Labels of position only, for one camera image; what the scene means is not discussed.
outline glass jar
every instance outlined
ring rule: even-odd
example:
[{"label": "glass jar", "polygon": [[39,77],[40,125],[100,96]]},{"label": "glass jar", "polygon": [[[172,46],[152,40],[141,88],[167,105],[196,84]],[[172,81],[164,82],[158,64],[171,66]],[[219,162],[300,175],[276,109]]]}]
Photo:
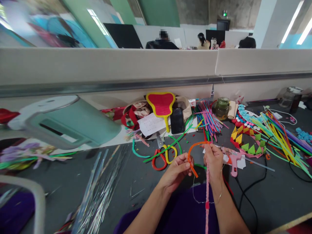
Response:
[{"label": "glass jar", "polygon": [[279,102],[279,106],[282,108],[289,107],[292,102],[293,98],[296,94],[300,94],[302,92],[301,88],[298,87],[288,87],[286,92],[284,93],[282,99]]},{"label": "glass jar", "polygon": [[219,120],[225,120],[227,118],[229,102],[230,100],[227,97],[218,98],[214,114]]}]

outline glue gun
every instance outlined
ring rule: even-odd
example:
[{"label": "glue gun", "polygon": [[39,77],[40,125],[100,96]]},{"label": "glue gun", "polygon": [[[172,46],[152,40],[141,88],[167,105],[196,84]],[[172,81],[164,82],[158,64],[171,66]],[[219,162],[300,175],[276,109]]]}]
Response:
[{"label": "glue gun", "polygon": [[231,171],[231,176],[233,177],[237,177],[237,174],[238,174],[238,171],[237,171],[237,160],[240,160],[241,159],[241,153],[239,152],[236,152],[232,149],[229,149],[227,148],[226,150],[224,149],[225,147],[220,147],[220,146],[217,146],[215,145],[216,147],[218,147],[223,153],[228,151],[229,150],[231,152],[229,152],[229,154],[227,154],[227,156],[230,157],[230,160],[231,160],[231,164],[232,164],[232,171]]}]

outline white bag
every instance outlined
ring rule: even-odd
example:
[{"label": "white bag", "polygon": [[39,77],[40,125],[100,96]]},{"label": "white bag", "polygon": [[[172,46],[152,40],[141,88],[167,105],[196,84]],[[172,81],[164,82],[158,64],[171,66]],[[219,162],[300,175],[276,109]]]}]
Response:
[{"label": "white bag", "polygon": [[217,39],[211,38],[211,49],[217,49]]}]

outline wrist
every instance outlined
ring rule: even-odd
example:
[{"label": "wrist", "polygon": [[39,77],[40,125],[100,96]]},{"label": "wrist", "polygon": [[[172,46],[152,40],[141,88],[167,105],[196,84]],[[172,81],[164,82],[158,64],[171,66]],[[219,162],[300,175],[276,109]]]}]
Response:
[{"label": "wrist", "polygon": [[167,188],[160,184],[156,185],[154,191],[157,193],[158,196],[161,196],[163,198],[171,197],[171,193],[168,192]]},{"label": "wrist", "polygon": [[210,181],[210,185],[211,185],[211,189],[212,189],[212,193],[214,195],[214,197],[218,197],[220,196],[222,189],[225,187],[224,181],[223,180],[212,180]]}]

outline purple sleeve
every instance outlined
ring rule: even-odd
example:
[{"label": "purple sleeve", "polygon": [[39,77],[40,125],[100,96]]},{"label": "purple sleeve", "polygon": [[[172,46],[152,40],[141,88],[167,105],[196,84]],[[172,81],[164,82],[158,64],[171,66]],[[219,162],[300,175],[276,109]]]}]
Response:
[{"label": "purple sleeve", "polygon": [[[205,233],[206,223],[206,184],[175,194],[171,197],[163,213],[155,233]],[[209,201],[213,202],[213,195],[209,186]],[[141,208],[125,214],[115,227],[114,234],[122,234],[129,227]],[[209,233],[219,233],[219,225],[215,205],[209,206]]]}]

